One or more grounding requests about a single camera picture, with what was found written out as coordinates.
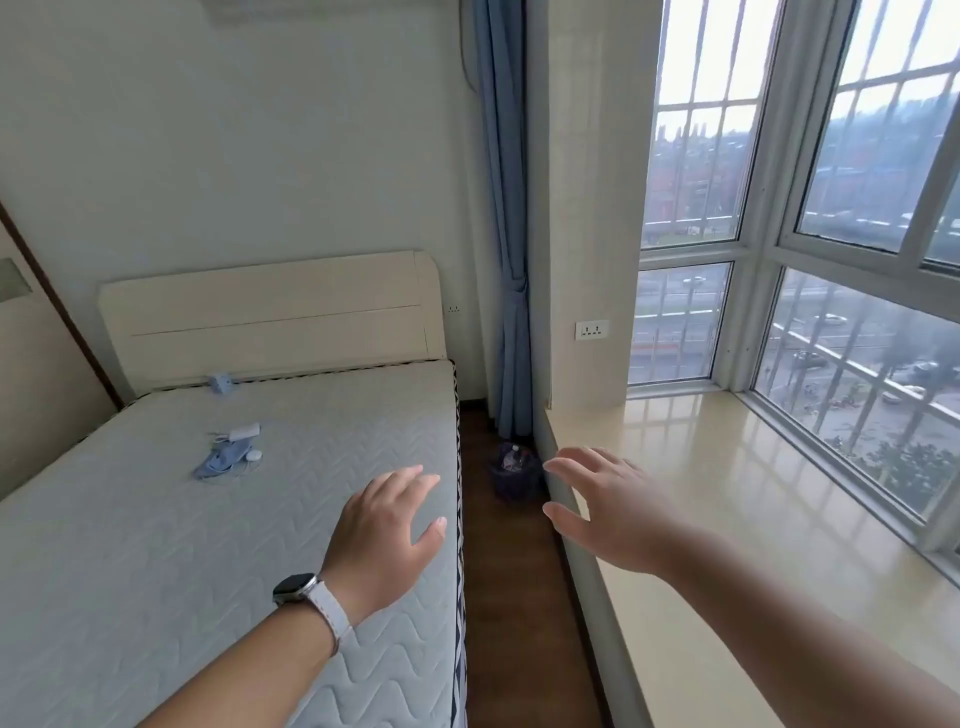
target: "mattress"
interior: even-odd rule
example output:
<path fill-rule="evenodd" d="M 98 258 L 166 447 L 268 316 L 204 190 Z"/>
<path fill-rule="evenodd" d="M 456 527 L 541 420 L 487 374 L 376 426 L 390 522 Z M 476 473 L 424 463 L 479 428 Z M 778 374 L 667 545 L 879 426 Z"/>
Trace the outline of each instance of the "mattress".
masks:
<path fill-rule="evenodd" d="M 259 422 L 257 467 L 190 477 L 210 433 Z M 292 726 L 460 726 L 463 589 L 448 361 L 136 401 L 0 501 L 0 724 L 129 728 L 317 570 L 376 474 L 439 473 L 414 520 L 457 523 L 416 587 L 361 624 Z"/>

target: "bed headboard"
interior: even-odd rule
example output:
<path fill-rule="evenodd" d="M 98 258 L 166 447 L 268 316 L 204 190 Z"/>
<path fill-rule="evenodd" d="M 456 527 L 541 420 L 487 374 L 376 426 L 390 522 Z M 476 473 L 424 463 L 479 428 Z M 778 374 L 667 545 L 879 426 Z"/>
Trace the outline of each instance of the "bed headboard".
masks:
<path fill-rule="evenodd" d="M 437 266 L 413 251 L 121 280 L 100 310 L 137 395 L 446 358 Z"/>

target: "blue fabric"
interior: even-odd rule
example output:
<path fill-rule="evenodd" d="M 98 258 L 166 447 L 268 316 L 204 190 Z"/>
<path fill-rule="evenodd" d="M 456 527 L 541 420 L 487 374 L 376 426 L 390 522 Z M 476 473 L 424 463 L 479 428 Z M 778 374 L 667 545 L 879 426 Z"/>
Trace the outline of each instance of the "blue fabric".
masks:
<path fill-rule="evenodd" d="M 228 395 L 233 391 L 233 378 L 230 375 L 210 375 L 206 379 L 210 383 L 210 389 L 218 395 Z"/>
<path fill-rule="evenodd" d="M 501 437 L 533 429 L 527 312 L 527 186 L 524 158 L 524 11 L 520 0 L 475 0 L 480 101 L 500 260 L 503 324 L 492 393 Z"/>
<path fill-rule="evenodd" d="M 228 473 L 250 452 L 252 441 L 252 437 L 245 437 L 243 440 L 235 440 L 232 443 L 226 440 L 214 443 L 204 462 L 194 469 L 193 476 L 203 480 Z"/>

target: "hand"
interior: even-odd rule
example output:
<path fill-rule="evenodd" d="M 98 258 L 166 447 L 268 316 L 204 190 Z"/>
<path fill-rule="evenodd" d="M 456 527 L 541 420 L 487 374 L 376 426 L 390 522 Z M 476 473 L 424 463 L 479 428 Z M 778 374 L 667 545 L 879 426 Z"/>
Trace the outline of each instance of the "hand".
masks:
<path fill-rule="evenodd" d="M 589 508 L 585 521 L 560 503 L 544 504 L 562 535 L 621 569 L 663 575 L 689 526 L 647 473 L 602 448 L 562 448 L 543 467 Z"/>
<path fill-rule="evenodd" d="M 410 543 L 410 522 L 440 482 L 422 472 L 417 465 L 378 475 L 350 497 L 333 529 L 320 578 L 353 626 L 409 592 L 444 543 L 443 517 Z"/>

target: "smartwatch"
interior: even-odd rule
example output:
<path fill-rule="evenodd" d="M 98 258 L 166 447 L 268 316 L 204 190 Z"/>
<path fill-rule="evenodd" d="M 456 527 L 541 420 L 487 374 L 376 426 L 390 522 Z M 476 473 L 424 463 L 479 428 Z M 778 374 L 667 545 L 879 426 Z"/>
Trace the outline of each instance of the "smartwatch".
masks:
<path fill-rule="evenodd" d="M 313 604 L 321 617 L 330 625 L 330 631 L 333 632 L 333 639 L 339 650 L 341 641 L 353 627 L 344 608 L 337 601 L 337 597 L 330 592 L 324 582 L 317 578 L 317 574 L 295 573 L 274 587 L 274 604 L 278 607 L 304 601 Z"/>

